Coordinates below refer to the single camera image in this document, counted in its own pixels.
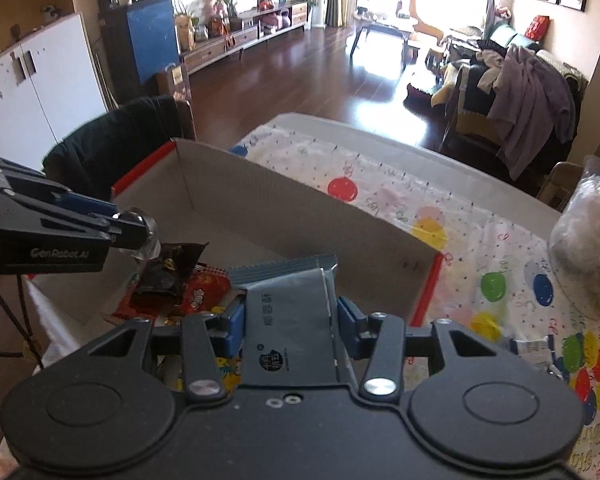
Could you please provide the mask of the coffee table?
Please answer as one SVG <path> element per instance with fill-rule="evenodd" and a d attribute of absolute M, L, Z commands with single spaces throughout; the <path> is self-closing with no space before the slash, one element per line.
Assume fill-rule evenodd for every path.
<path fill-rule="evenodd" d="M 414 18 L 404 14 L 382 18 L 375 14 L 369 14 L 366 8 L 364 8 L 363 13 L 353 14 L 352 18 L 354 21 L 355 36 L 350 51 L 350 58 L 353 58 L 362 35 L 368 36 L 371 32 L 378 32 L 378 34 L 396 37 L 401 40 L 402 70 L 405 70 L 407 65 L 417 62 L 419 45 L 413 39 L 415 25 L 417 24 Z"/>

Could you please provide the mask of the white cupboard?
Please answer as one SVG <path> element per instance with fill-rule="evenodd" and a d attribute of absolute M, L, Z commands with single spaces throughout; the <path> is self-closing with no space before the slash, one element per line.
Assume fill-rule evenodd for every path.
<path fill-rule="evenodd" d="M 82 15 L 0 54 L 0 157 L 40 169 L 48 152 L 107 111 Z"/>

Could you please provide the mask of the blue front cabinet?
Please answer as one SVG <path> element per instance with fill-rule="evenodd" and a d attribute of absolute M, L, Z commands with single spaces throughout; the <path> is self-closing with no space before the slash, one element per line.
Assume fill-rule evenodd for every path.
<path fill-rule="evenodd" d="M 180 64 L 172 0 L 140 0 L 99 14 L 112 92 L 122 104 L 157 93 L 156 75 Z"/>

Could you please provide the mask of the clear tub with plastic bag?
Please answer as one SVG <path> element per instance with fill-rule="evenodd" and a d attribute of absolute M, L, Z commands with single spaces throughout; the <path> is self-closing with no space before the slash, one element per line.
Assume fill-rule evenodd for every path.
<path fill-rule="evenodd" d="M 582 315 L 600 320 L 600 158 L 588 156 L 582 176 L 548 241 L 550 268 Z"/>

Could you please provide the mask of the white blue snack packet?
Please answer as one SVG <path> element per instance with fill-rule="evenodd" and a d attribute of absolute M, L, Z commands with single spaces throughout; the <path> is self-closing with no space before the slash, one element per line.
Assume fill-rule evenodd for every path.
<path fill-rule="evenodd" d="M 554 364 L 555 343 L 553 336 L 533 340 L 512 338 L 509 341 L 509 350 L 540 370 L 545 370 Z"/>

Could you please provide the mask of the red cardboard box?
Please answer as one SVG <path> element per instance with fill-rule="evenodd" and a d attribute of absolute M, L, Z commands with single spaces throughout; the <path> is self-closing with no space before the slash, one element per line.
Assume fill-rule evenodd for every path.
<path fill-rule="evenodd" d="M 229 269 L 334 254 L 337 292 L 363 311 L 422 322 L 440 252 L 386 220 L 227 151 L 176 139 L 112 188 L 157 222 L 160 242 L 198 243 Z"/>

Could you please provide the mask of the black yellow snack packet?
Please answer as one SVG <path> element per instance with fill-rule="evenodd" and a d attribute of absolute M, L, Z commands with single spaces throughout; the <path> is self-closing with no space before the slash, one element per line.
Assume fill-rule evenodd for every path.
<path fill-rule="evenodd" d="M 179 304 L 186 284 L 207 244 L 163 244 L 160 254 L 145 264 L 133 288 L 133 300 L 166 300 Z"/>

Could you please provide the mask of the long tv console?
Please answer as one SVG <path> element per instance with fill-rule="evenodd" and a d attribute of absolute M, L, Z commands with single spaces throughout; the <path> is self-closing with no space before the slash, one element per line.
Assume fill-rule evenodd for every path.
<path fill-rule="evenodd" d="M 210 38 L 196 44 L 193 51 L 181 55 L 186 72 L 191 75 L 237 54 L 240 58 L 245 50 L 267 44 L 273 38 L 305 29 L 309 21 L 307 1 L 287 1 L 268 10 L 251 10 L 236 15 L 230 21 L 226 35 Z"/>

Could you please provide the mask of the balloon birthday tablecloth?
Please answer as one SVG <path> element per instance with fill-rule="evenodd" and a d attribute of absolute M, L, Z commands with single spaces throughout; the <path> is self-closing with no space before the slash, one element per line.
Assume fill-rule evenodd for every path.
<path fill-rule="evenodd" d="M 600 320 L 570 304 L 542 237 L 300 133 L 262 128 L 232 154 L 440 252 L 424 319 L 402 318 L 400 401 L 362 398 L 366 364 L 348 357 L 353 385 L 241 382 L 222 400 L 188 402 L 182 320 L 100 316 L 142 272 L 110 252 L 95 274 L 33 274 L 59 356 L 4 400 L 16 478 L 600 479 Z M 509 350 L 512 338 L 545 336 L 555 343 L 545 370 Z"/>

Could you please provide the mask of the yellow minion snack packet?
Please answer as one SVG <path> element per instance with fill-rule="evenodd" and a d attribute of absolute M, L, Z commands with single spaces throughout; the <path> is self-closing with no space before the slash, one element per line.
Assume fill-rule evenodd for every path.
<path fill-rule="evenodd" d="M 222 383 L 227 392 L 233 391 L 242 382 L 242 360 L 239 358 L 216 358 Z"/>

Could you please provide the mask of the red checkered snack packet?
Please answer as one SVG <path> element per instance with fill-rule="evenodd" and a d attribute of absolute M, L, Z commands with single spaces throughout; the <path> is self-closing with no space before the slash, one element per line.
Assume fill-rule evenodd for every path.
<path fill-rule="evenodd" d="M 157 326 L 176 325 L 187 315 L 212 312 L 221 307 L 229 292 L 230 279 L 225 270 L 195 266 L 178 292 L 140 292 L 140 281 L 136 281 L 114 312 L 102 312 L 100 316 L 111 325 L 132 318 L 147 318 Z"/>

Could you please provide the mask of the purple clothes pile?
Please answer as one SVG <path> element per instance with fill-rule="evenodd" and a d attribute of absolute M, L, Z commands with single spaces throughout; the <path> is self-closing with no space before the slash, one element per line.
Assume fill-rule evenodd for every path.
<path fill-rule="evenodd" d="M 570 144 L 580 119 L 580 93 L 542 56 L 513 44 L 505 54 L 479 53 L 486 71 L 477 89 L 493 99 L 488 118 L 498 137 L 498 158 L 517 180 L 550 140 Z"/>

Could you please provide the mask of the grey blue snack packet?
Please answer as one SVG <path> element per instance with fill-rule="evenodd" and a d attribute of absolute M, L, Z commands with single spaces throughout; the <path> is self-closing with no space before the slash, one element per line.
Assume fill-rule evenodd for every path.
<path fill-rule="evenodd" d="M 242 382 L 300 388 L 353 385 L 339 322 L 334 255 L 241 266 L 230 284 L 246 292 Z"/>

